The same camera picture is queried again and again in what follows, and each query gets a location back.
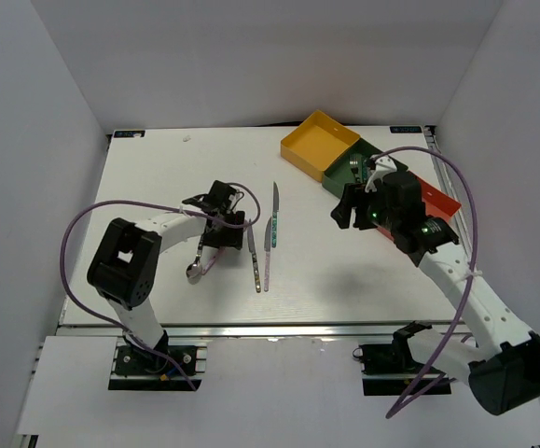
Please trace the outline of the spoon with pink handle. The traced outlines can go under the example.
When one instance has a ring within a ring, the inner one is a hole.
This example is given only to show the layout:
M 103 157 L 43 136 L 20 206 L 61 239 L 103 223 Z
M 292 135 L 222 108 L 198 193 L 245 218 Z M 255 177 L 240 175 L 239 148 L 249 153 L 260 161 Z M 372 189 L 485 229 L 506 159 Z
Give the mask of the spoon with pink handle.
M 223 255 L 225 251 L 224 247 L 218 248 L 213 255 L 209 258 L 206 264 L 202 267 L 201 274 L 206 275 L 216 264 L 219 258 Z

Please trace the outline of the fork with black patterned handle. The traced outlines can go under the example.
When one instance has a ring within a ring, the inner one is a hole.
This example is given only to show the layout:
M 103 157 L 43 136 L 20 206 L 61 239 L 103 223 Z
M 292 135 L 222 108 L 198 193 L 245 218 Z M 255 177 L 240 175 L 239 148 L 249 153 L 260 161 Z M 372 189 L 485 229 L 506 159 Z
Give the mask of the fork with black patterned handle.
M 354 181 L 361 183 L 363 181 L 363 157 L 361 154 L 354 153 L 349 158 L 350 170 L 353 174 Z

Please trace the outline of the spoon with black patterned handle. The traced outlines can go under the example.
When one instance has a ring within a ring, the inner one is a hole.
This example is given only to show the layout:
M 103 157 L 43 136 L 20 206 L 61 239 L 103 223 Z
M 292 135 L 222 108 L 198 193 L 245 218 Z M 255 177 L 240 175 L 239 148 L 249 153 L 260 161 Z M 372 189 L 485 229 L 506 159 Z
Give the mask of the spoon with black patterned handle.
M 197 251 L 194 260 L 187 265 L 186 277 L 190 284 L 196 284 L 203 276 L 203 265 L 201 263 L 201 257 L 203 253 L 203 236 L 198 241 Z

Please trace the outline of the fork with green handle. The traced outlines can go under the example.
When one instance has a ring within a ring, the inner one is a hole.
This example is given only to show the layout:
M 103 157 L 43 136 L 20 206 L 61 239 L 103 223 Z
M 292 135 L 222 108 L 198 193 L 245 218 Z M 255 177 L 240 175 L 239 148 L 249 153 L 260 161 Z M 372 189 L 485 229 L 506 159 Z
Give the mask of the fork with green handle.
M 371 169 L 370 169 L 370 157 L 364 157 L 362 159 L 362 179 L 363 182 L 366 184 L 371 176 Z

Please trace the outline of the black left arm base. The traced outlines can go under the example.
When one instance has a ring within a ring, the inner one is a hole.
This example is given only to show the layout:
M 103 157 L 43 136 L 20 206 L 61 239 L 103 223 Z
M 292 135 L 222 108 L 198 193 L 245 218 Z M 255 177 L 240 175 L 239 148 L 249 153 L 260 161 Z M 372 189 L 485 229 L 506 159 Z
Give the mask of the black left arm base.
M 207 348 L 203 345 L 170 344 L 166 353 L 183 370 L 194 389 L 174 364 L 128 342 L 118 342 L 113 355 L 108 389 L 139 392 L 193 392 L 201 385 Z

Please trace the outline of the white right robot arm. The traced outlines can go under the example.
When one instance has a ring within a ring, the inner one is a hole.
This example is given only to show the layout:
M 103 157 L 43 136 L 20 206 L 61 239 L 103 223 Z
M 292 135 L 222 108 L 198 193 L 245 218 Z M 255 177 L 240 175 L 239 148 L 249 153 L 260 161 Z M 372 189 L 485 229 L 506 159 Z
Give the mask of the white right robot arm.
M 331 212 L 341 229 L 383 229 L 395 246 L 444 294 L 470 328 L 475 346 L 413 322 L 393 335 L 398 369 L 428 365 L 466 384 L 492 415 L 540 397 L 540 335 L 513 314 L 473 270 L 448 222 L 427 213 L 422 184 L 411 172 L 392 172 L 371 188 L 345 185 Z

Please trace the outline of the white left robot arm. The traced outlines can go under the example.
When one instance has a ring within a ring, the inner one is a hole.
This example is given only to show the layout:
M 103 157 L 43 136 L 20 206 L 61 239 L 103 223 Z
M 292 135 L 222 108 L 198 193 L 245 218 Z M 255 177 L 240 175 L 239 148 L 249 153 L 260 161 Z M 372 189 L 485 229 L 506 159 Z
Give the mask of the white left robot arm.
M 236 209 L 240 192 L 216 180 L 205 194 L 183 200 L 201 211 L 171 212 L 138 222 L 116 218 L 108 225 L 87 273 L 88 283 L 105 298 L 125 328 L 146 371 L 162 370 L 168 361 L 168 336 L 157 320 L 149 295 L 153 290 L 159 256 L 190 238 L 198 238 L 196 259 L 188 276 L 202 272 L 203 248 L 242 248 L 245 213 Z

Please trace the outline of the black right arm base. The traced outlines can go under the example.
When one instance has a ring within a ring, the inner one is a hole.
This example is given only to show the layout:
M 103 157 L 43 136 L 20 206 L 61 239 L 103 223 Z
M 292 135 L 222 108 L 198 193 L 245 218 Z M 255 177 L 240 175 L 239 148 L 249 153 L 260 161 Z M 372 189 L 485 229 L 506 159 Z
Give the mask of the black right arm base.
M 405 363 L 388 343 L 359 345 L 352 357 L 361 364 L 366 397 L 399 396 L 422 368 L 416 362 Z

